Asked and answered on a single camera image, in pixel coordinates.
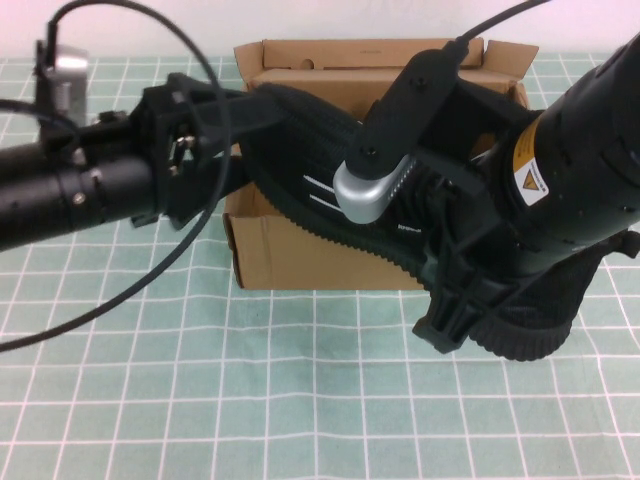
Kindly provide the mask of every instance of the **box flap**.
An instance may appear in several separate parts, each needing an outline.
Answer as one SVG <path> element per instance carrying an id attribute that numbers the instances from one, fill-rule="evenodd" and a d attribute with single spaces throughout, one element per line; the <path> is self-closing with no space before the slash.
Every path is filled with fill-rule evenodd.
<path id="1" fill-rule="evenodd" d="M 263 66 L 292 70 L 404 67 L 423 51 L 442 48 L 449 39 L 264 40 Z M 482 65 L 484 41 L 469 44 L 465 67 Z"/>
<path id="2" fill-rule="evenodd" d="M 247 43 L 233 49 L 238 70 L 245 83 L 264 71 L 262 42 Z"/>
<path id="3" fill-rule="evenodd" d="M 538 54 L 538 47 L 520 43 L 489 40 L 484 54 L 483 70 L 522 80 Z"/>

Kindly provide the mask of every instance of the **warning sticker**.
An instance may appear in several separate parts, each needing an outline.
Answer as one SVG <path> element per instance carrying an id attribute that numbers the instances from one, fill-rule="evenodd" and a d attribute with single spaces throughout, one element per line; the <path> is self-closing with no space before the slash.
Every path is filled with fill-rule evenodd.
<path id="1" fill-rule="evenodd" d="M 513 176 L 522 199 L 529 206 L 549 194 L 549 188 L 536 163 L 534 145 L 537 128 L 536 119 L 522 132 L 513 152 Z"/>
<path id="2" fill-rule="evenodd" d="M 531 206 L 549 194 L 549 188 L 544 183 L 536 159 L 532 158 L 514 174 L 516 186 L 522 195 L 524 203 Z"/>

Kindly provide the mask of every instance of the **screw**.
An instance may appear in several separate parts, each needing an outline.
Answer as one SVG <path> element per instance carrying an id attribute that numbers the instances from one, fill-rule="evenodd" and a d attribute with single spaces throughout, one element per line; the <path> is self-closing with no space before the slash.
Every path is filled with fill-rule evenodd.
<path id="1" fill-rule="evenodd" d="M 82 205 L 84 201 L 87 199 L 84 193 L 76 193 L 73 196 L 73 204 L 74 205 Z"/>
<path id="2" fill-rule="evenodd" d="M 429 85 L 429 81 L 424 77 L 412 78 L 409 83 L 418 91 L 424 90 Z"/>
<path id="3" fill-rule="evenodd" d="M 367 157 L 375 157 L 378 154 L 378 151 L 374 147 L 362 147 L 360 152 Z"/>
<path id="4" fill-rule="evenodd" d="M 186 147 L 186 148 L 193 148 L 194 145 L 196 144 L 196 137 L 194 137 L 193 135 L 186 135 L 184 137 L 180 137 L 178 138 L 177 144 L 179 147 Z"/>

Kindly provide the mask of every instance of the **white stripe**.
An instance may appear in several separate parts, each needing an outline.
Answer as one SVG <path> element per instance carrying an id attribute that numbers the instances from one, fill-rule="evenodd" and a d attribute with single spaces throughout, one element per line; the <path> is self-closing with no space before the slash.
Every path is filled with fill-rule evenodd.
<path id="1" fill-rule="evenodd" d="M 320 187 L 320 188 L 322 188 L 323 190 L 326 190 L 327 192 L 334 193 L 333 188 L 331 188 L 331 187 L 329 187 L 329 186 L 325 185 L 325 184 L 324 184 L 324 183 L 322 183 L 322 182 L 319 182 L 319 181 L 318 181 L 318 180 L 316 180 L 315 178 L 311 178 L 309 175 L 305 175 L 305 176 L 304 176 L 304 179 L 305 179 L 307 182 L 309 182 L 309 183 L 313 183 L 316 187 Z"/>
<path id="2" fill-rule="evenodd" d="M 337 210 L 338 212 L 342 212 L 342 210 L 340 210 L 338 207 L 336 207 L 335 205 L 330 204 L 329 202 L 325 202 L 324 200 L 322 200 L 321 198 L 316 197 L 315 195 L 309 195 L 309 197 L 312 200 L 315 200 L 318 203 L 321 203 L 322 205 L 324 205 L 325 207 L 329 207 L 329 208 L 333 208 L 334 210 Z"/>

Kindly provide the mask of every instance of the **silver metal part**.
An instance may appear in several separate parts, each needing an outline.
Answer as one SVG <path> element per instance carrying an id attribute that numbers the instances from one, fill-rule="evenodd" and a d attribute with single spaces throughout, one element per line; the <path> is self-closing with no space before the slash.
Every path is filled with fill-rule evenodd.
<path id="1" fill-rule="evenodd" d="M 84 193 L 78 192 L 73 196 L 73 204 L 82 205 L 86 199 L 87 197 L 85 197 Z"/>
<path id="2" fill-rule="evenodd" d="M 56 110 L 79 126 L 87 123 L 88 70 L 88 52 L 58 45 L 55 66 L 46 73 L 53 88 Z"/>
<path id="3" fill-rule="evenodd" d="M 353 223 L 375 222 L 387 209 L 415 164 L 415 159 L 405 155 L 389 175 L 377 180 L 364 180 L 349 172 L 347 164 L 343 162 L 333 177 L 333 189 L 340 209 Z"/>

